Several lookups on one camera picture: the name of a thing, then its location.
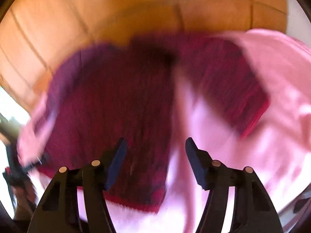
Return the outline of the dark red floral garment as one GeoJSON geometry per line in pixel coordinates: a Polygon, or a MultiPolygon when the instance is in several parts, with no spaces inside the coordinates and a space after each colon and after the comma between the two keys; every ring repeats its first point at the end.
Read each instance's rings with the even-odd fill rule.
{"type": "Polygon", "coordinates": [[[137,36],[126,48],[97,44],[65,61],[50,83],[34,130],[52,114],[57,118],[39,172],[51,178],[62,166],[80,168],[125,138],[127,154],[105,198],[158,212],[166,194],[177,68],[243,137],[269,106],[241,49],[226,39],[179,33],[137,36]]]}

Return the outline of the pink quilted bedspread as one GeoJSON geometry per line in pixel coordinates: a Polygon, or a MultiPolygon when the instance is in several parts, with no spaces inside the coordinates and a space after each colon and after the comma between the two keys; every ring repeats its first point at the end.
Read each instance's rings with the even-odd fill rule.
{"type": "MultiPolygon", "coordinates": [[[[269,106],[243,137],[225,121],[211,99],[195,92],[186,73],[175,69],[164,201],[158,212],[145,212],[107,200],[109,190],[105,191],[115,232],[197,232],[209,192],[198,185],[188,160],[185,143],[189,137],[228,168],[252,167],[277,214],[310,185],[310,48],[270,30],[205,35],[226,39],[241,49],[268,94],[269,106]]],[[[57,114],[34,130],[45,113],[47,95],[19,135],[18,159],[23,166],[43,155],[53,131],[57,114]]],[[[230,187],[222,231],[230,232],[234,199],[235,189],[230,187]]],[[[82,187],[78,187],[78,209],[82,232],[89,232],[82,187]]]]}

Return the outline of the wooden panelled wardrobe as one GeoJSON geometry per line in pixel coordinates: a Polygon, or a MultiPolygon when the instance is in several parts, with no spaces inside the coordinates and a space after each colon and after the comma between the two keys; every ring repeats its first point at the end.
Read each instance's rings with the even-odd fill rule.
{"type": "Polygon", "coordinates": [[[15,0],[1,21],[1,86],[31,110],[82,46],[153,31],[285,32],[287,15],[286,0],[15,0]]]}

